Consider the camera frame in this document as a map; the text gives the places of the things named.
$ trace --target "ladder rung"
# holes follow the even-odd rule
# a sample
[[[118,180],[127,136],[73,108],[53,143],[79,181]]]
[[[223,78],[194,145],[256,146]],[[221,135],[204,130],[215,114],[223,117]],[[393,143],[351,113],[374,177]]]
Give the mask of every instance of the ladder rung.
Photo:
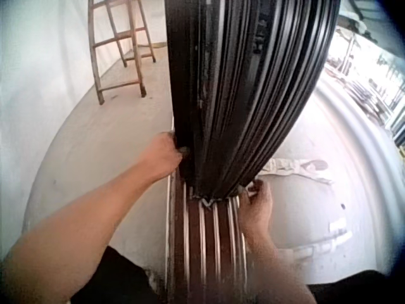
[[[97,42],[97,43],[95,43],[93,45],[93,47],[98,48],[99,46],[103,46],[105,44],[109,44],[109,43],[119,41],[119,40],[122,40],[122,39],[127,39],[127,38],[131,38],[131,31],[130,30],[126,30],[124,32],[117,33],[117,38],[113,37],[113,38],[110,38],[110,39],[107,39],[107,40],[104,40],[104,41]]]
[[[152,54],[142,54],[140,57],[141,57],[141,58],[152,57]],[[134,60],[134,59],[135,59],[135,58],[134,58],[133,56],[128,57],[128,58],[125,58],[126,61]]]
[[[138,83],[139,83],[139,80],[125,81],[125,82],[121,82],[119,84],[111,85],[109,87],[102,87],[102,88],[100,88],[99,92],[103,92],[103,91],[107,91],[107,90],[111,90],[111,89],[116,89],[117,87],[130,86],[132,84],[138,84]]]
[[[93,4],[93,9],[100,8],[103,5],[106,5],[109,2],[111,7],[118,6],[127,2],[127,0],[103,0]]]

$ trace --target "white wall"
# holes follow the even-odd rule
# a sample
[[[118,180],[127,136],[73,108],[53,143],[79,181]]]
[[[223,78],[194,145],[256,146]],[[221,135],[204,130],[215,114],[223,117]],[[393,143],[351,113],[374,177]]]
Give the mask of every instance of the white wall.
[[[153,42],[166,41],[163,0],[144,1]],[[57,131],[93,86],[87,0],[7,0],[1,11],[1,257],[21,234],[36,173]],[[128,28],[123,6],[117,30]],[[96,41],[112,37],[104,8],[95,13]],[[124,52],[129,41],[123,43]],[[97,50],[104,73],[115,44]]]

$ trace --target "right hand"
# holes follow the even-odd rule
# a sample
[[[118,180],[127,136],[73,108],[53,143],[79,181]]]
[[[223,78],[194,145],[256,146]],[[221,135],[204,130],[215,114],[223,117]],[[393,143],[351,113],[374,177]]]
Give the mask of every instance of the right hand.
[[[239,194],[239,227],[246,240],[255,243],[257,240],[269,239],[268,226],[273,210],[270,185],[262,180],[254,180],[249,191],[255,192],[248,197],[247,191]]]
[[[162,132],[156,135],[139,156],[141,164],[153,182],[171,174],[182,159],[187,156],[187,148],[176,149],[174,134]]]

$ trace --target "stacked frames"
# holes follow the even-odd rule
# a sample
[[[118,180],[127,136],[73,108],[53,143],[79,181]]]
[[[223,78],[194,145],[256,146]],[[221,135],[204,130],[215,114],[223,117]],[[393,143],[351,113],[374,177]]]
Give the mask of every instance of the stacked frames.
[[[196,195],[246,186],[297,120],[323,69],[336,0],[166,0],[182,176]]]

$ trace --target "white strip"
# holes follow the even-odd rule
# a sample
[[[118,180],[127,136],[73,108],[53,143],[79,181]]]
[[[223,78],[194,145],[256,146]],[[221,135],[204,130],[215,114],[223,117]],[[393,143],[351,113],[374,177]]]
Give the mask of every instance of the white strip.
[[[239,197],[236,197],[236,202],[237,206],[239,209]],[[246,245],[245,245],[245,237],[243,234],[240,234],[240,238],[242,241],[242,252],[240,253],[242,255],[242,263],[243,263],[243,275],[244,275],[244,291],[245,293],[247,292],[247,265],[246,265]]]
[[[346,218],[341,217],[335,222],[329,223],[329,232],[335,232],[346,228]]]
[[[220,221],[218,218],[218,205],[213,203],[214,240],[215,240],[215,274],[217,283],[221,282],[221,240]]]
[[[201,282],[204,290],[204,302],[205,302],[205,290],[207,284],[207,259],[206,259],[206,243],[205,243],[205,214],[204,207],[201,201],[198,203],[198,210],[200,216],[200,252],[201,252]]]
[[[230,239],[230,253],[231,263],[234,270],[234,286],[237,282],[237,267],[236,267],[236,243],[235,243],[235,226],[234,226],[234,213],[232,212],[233,198],[227,199],[228,208],[228,224],[229,224],[229,239]]]
[[[167,179],[167,199],[166,199],[166,269],[165,269],[165,288],[168,290],[169,281],[169,259],[170,259],[170,214],[171,214],[171,204],[170,204],[170,182],[171,175]]]
[[[190,291],[190,240],[189,240],[189,209],[187,206],[187,186],[183,183],[183,230],[184,230],[184,276],[187,291]]]

